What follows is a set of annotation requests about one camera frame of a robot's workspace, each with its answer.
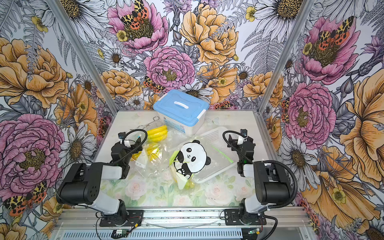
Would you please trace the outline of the panda zip-top bag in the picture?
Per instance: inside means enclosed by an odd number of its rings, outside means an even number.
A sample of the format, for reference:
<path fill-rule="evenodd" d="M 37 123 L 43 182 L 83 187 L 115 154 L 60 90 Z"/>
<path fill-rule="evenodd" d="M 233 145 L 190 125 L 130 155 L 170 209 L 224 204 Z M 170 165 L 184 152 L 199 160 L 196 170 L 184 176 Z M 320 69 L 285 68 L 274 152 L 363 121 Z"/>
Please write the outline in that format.
<path fill-rule="evenodd" d="M 185 143 L 175 151 L 170 159 L 170 168 L 179 190 L 183 190 L 190 178 L 205 166 L 210 165 L 211 161 L 199 140 Z"/>

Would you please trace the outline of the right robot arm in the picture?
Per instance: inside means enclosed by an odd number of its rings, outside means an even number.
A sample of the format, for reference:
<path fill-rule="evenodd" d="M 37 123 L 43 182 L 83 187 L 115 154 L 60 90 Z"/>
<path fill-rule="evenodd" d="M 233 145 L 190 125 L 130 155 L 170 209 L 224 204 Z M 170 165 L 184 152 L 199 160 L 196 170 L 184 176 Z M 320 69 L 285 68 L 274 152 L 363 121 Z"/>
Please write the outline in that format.
<path fill-rule="evenodd" d="M 275 160 L 254 160 L 256 144 L 247 134 L 225 131 L 223 139 L 239 160 L 237 172 L 254 180 L 255 194 L 241 200 L 238 209 L 224 210 L 227 226 L 266 224 L 265 212 L 291 204 L 298 190 L 298 180 L 287 165 Z"/>

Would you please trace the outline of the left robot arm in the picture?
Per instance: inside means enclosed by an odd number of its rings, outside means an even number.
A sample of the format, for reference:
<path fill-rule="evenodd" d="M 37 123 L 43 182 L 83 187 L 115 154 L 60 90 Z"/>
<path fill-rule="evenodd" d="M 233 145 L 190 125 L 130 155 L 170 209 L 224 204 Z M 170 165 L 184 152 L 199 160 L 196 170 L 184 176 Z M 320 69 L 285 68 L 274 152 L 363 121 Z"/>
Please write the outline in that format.
<path fill-rule="evenodd" d="M 101 191 L 101 182 L 125 180 L 131 169 L 131 157 L 143 150 L 142 144 L 137 140 L 129 147 L 123 141 L 117 142 L 111 148 L 109 163 L 73 164 L 57 189 L 58 203 L 95 210 L 101 215 L 102 227 L 140 226 L 143 212 L 128 211 L 123 200 Z"/>

